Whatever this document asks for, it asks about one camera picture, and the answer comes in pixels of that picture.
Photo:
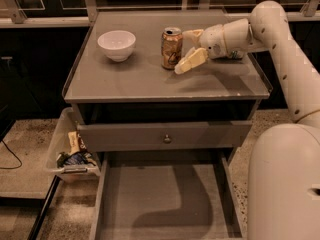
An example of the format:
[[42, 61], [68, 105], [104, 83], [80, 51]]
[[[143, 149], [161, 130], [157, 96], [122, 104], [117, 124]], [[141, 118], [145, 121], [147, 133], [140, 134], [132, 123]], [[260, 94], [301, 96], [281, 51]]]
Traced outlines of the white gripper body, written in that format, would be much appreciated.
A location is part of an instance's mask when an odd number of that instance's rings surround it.
[[200, 46], [205, 48], [210, 59], [227, 56], [226, 44], [223, 35], [223, 26], [214, 25], [204, 30], [199, 39]]

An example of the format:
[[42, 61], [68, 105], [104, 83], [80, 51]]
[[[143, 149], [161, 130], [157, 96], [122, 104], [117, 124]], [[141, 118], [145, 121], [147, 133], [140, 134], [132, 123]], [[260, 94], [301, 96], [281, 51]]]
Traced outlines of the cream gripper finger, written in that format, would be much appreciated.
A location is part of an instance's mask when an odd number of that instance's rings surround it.
[[191, 54], [203, 54], [203, 48], [201, 47], [200, 38], [203, 34], [203, 29], [196, 30], [188, 30], [182, 33], [183, 39], [185, 41], [191, 41], [193, 43], [193, 47], [187, 52], [187, 55]]
[[208, 59], [208, 52], [205, 48], [192, 47], [186, 55], [175, 66], [174, 72], [178, 75], [204, 64]]

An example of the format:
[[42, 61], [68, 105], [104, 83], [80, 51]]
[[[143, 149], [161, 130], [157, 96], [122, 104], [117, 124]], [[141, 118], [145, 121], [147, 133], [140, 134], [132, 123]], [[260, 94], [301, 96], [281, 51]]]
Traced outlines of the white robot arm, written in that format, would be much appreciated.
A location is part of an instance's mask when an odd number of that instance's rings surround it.
[[320, 74], [291, 34], [284, 8], [267, 0], [247, 18], [187, 30], [184, 74], [210, 59], [266, 51], [286, 102], [287, 123], [264, 131], [250, 155], [247, 240], [320, 238]]

